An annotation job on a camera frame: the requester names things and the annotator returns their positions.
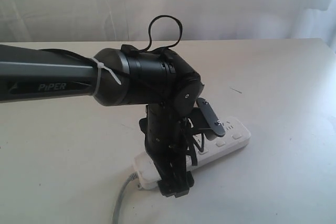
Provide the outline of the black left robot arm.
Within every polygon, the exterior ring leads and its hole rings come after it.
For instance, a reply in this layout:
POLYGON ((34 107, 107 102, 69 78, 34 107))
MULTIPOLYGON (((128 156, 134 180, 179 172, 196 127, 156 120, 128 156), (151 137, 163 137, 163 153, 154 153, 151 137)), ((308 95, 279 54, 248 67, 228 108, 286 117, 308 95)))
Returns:
POLYGON ((90 95, 103 106, 145 105, 139 121, 162 195, 181 197, 197 164, 189 117, 203 91, 200 75, 168 48, 106 48, 87 58, 64 49, 1 45, 1 102, 90 95))

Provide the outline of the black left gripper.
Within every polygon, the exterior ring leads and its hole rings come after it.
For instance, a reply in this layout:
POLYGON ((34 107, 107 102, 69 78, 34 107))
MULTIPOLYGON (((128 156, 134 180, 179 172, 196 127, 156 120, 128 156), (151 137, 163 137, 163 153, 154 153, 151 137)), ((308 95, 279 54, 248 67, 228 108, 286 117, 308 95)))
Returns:
POLYGON ((186 167, 187 140, 173 111, 159 104, 148 104, 146 117, 139 121, 139 126, 145 135, 145 151, 160 176, 157 184, 161 194, 176 198, 187 195, 194 179, 186 167))

